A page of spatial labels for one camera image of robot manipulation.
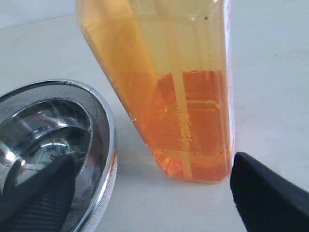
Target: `liquid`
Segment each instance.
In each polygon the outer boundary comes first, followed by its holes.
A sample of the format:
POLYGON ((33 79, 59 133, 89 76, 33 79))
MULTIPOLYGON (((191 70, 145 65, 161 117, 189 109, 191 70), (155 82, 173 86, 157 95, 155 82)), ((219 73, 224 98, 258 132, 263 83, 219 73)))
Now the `liquid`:
POLYGON ((78 0, 77 15, 158 166, 218 183, 231 171, 234 144, 225 1, 193 2, 78 0))
POLYGON ((172 75, 156 86, 147 118, 145 138, 159 167, 169 176, 185 179, 181 152, 189 155, 193 179, 216 183, 231 171, 229 119, 225 77, 217 71, 183 72, 191 139, 182 142, 180 111, 172 75))

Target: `bottle label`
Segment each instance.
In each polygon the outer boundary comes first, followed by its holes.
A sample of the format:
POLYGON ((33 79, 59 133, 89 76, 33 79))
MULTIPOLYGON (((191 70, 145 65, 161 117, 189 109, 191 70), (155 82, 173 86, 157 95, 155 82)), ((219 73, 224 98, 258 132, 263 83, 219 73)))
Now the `bottle label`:
POLYGON ((233 101, 233 73, 232 73, 232 54, 230 45, 230 23, 231 23, 231 0, 224 1, 224 23, 225 23, 225 52, 226 52, 226 78, 228 84, 228 107, 229 107, 229 124, 231 133, 231 145, 234 146, 234 101, 233 101))

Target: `stainless steel bowl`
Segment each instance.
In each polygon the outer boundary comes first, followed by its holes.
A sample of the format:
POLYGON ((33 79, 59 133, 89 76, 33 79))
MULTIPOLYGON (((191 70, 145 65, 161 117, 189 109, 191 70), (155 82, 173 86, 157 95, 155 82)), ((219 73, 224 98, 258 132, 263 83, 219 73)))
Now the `stainless steel bowl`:
POLYGON ((36 82, 0 97, 0 194, 71 155, 76 183, 62 232, 92 232, 117 170, 112 112, 93 88, 71 80, 36 82))

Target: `metal strainer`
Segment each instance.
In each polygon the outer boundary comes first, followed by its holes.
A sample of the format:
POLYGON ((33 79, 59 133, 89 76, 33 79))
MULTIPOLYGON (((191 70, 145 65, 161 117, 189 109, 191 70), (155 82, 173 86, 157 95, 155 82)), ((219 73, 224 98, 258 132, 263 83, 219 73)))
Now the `metal strainer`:
POLYGON ((26 186, 60 156, 72 157, 75 175, 60 231, 92 232, 117 170, 115 125, 106 101, 71 80, 36 82, 0 97, 0 197, 26 186))

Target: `white table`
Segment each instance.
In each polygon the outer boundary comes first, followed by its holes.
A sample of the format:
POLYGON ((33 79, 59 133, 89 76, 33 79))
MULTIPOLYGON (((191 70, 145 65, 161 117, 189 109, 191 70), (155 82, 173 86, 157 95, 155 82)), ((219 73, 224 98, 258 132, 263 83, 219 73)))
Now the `white table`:
MULTIPOLYGON (((309 1, 233 0, 236 150, 309 191, 309 1)), ((119 168, 97 232, 245 232, 229 180, 167 178, 67 16, 0 31, 0 94, 68 78, 95 87, 117 124, 119 168)))

